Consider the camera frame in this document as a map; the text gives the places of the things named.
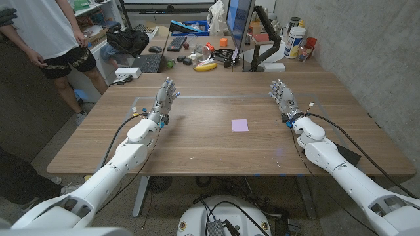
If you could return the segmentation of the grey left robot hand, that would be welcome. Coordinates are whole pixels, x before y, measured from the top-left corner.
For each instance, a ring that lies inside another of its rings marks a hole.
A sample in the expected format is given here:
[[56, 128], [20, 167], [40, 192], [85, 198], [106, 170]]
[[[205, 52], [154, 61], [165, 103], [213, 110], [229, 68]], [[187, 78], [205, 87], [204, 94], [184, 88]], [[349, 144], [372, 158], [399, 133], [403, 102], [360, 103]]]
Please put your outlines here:
[[164, 125], [169, 123], [169, 112], [171, 110], [173, 100], [180, 96], [180, 92], [175, 91], [175, 82], [172, 79], [167, 78], [156, 94], [152, 110], [148, 114], [149, 119], [159, 125], [161, 123]]

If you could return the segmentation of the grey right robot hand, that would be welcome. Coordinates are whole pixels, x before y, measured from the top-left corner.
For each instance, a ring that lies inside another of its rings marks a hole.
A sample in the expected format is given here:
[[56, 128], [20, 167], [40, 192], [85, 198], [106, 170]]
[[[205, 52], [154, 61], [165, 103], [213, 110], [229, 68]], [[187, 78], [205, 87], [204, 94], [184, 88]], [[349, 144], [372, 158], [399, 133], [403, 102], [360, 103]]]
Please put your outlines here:
[[281, 80], [272, 81], [269, 96], [275, 100], [281, 112], [282, 123], [293, 123], [303, 116], [292, 91]]

